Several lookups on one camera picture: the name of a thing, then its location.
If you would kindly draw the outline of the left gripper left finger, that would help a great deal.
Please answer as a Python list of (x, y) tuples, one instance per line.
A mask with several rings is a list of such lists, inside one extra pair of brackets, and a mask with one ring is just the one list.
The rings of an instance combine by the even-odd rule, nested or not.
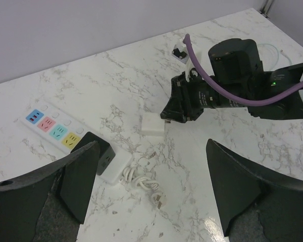
[(96, 176), (99, 145), (0, 182), (0, 241), (76, 241)]

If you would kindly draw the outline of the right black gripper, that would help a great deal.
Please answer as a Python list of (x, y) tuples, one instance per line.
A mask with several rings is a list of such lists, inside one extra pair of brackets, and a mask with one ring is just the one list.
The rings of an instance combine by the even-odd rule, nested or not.
[(178, 123), (196, 121), (204, 111), (202, 108), (192, 104), (185, 72), (175, 76), (171, 81), (171, 98), (160, 113), (161, 119)]

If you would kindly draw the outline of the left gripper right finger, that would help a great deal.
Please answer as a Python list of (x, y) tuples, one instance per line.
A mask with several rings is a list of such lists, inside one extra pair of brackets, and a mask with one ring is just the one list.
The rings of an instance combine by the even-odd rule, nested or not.
[(248, 160), (209, 139), (208, 167), (230, 241), (303, 241), (303, 180)]

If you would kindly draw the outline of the white cube charger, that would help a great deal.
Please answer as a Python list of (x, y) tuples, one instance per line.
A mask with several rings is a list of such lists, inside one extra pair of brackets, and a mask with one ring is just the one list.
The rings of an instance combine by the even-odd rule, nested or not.
[(142, 115), (141, 133), (145, 136), (163, 137), (169, 120), (161, 119), (158, 113), (145, 112)]

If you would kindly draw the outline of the black cube plug adapter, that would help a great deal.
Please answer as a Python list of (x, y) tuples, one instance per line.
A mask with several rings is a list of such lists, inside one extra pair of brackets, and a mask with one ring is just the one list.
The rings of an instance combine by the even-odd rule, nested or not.
[(109, 164), (116, 155), (110, 143), (108, 143), (107, 141), (92, 132), (87, 132), (79, 141), (79, 143), (71, 150), (71, 153), (92, 141), (97, 141), (97, 143), (99, 144), (100, 153), (96, 174), (102, 175), (102, 173), (106, 170), (106, 168), (109, 166)]

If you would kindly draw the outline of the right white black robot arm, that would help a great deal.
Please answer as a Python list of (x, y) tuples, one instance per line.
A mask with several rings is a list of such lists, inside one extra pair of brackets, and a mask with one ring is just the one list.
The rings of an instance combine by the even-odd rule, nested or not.
[(172, 54), (186, 69), (171, 80), (162, 119), (185, 123), (205, 109), (240, 107), (262, 119), (303, 119), (303, 63), (266, 72), (256, 42), (239, 38), (209, 50), (213, 75), (201, 68), (201, 52), (192, 51), (189, 39), (177, 42)]

